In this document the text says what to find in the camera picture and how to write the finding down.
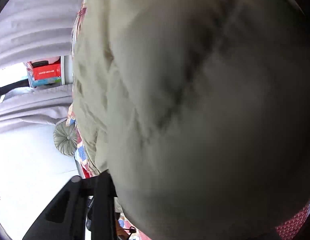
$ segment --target curtain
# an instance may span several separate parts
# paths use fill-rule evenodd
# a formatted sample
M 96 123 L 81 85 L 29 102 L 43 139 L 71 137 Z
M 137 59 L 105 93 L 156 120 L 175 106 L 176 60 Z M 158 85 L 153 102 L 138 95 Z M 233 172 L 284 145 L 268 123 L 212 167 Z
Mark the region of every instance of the curtain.
M 72 102 L 72 84 L 14 96 L 0 103 L 0 133 L 32 123 L 55 125 Z
M 0 69 L 71 53 L 83 0 L 9 0 L 0 13 Z

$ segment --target red package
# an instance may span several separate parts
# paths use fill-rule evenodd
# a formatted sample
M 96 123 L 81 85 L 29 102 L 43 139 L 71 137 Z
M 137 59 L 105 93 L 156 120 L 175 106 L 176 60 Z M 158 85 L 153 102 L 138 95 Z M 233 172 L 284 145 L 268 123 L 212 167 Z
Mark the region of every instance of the red package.
M 34 72 L 34 79 L 46 79 L 46 78 L 53 78 L 53 77 L 60 77 L 60 63 L 54 63 L 47 66 L 36 67 L 33 68 Z

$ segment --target window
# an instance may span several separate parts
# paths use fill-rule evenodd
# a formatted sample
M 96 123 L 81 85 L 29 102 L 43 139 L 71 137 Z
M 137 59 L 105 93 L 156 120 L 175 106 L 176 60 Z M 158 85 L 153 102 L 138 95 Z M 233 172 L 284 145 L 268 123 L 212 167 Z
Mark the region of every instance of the window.
M 0 102 L 10 90 L 29 87 L 26 67 L 23 63 L 8 66 L 0 70 Z

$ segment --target gray curtain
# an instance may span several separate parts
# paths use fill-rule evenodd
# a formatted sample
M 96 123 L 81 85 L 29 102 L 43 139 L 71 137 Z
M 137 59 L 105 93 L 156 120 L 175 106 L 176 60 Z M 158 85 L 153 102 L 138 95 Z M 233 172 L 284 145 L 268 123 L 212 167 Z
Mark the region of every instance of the gray curtain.
M 32 90 L 0 103 L 0 133 L 32 123 L 55 125 L 67 117 L 72 84 Z
M 10 0 L 0 13 L 0 69 L 71 54 L 82 0 Z

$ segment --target green pleated cushion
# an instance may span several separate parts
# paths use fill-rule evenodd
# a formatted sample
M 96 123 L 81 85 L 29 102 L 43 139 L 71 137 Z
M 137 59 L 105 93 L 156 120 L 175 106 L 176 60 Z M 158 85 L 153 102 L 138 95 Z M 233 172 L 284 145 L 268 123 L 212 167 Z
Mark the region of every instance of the green pleated cushion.
M 54 130 L 56 148 L 66 156 L 73 156 L 77 149 L 77 132 L 75 124 L 66 126 L 66 121 L 57 124 Z

